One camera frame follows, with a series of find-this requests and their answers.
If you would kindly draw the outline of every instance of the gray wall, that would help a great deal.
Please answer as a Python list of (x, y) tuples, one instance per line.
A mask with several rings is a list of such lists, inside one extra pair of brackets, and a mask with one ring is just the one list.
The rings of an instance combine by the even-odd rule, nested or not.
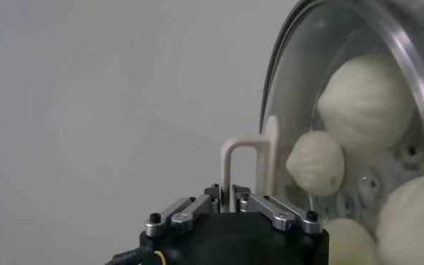
[(293, 4), (0, 0), (0, 265), (104, 264), (218, 181)]

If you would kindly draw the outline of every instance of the screw head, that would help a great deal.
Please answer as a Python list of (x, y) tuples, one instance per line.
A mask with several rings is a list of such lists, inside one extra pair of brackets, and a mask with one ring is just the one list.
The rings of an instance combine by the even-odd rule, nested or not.
[(306, 212), (306, 218), (309, 221), (317, 222), (319, 220), (319, 214), (315, 211), (309, 210)]
[(149, 215), (149, 221), (151, 223), (160, 223), (162, 220), (162, 215), (158, 212), (153, 212)]

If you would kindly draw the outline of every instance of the pleated dough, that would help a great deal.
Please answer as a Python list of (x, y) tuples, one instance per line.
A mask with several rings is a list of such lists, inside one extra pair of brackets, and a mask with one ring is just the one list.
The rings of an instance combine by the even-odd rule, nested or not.
[(406, 131), (415, 103), (394, 60), (368, 54), (344, 63), (317, 103), (327, 131), (361, 152), (393, 146)]
[(379, 214), (376, 238), (385, 265), (424, 264), (424, 176), (391, 193)]
[(343, 181), (343, 151), (327, 132), (305, 133), (287, 159), (287, 170), (305, 191), (317, 196), (333, 194)]
[(325, 229), (330, 236), (330, 265), (379, 264), (373, 238), (356, 221), (343, 218), (329, 220)]

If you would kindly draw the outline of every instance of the yellow wire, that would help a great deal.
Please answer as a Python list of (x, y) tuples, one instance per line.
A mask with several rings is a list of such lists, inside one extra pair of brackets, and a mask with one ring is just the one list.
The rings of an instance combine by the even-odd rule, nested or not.
[(166, 257), (162, 254), (162, 252), (154, 251), (154, 254), (159, 256), (159, 258), (161, 258), (162, 265), (167, 265)]

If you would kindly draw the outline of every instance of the black cable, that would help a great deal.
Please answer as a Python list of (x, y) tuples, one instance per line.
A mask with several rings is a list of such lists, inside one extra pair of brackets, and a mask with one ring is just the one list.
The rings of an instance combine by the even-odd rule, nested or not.
[(154, 255), (149, 248), (139, 247), (132, 251), (114, 255), (105, 265), (138, 265), (147, 257)]

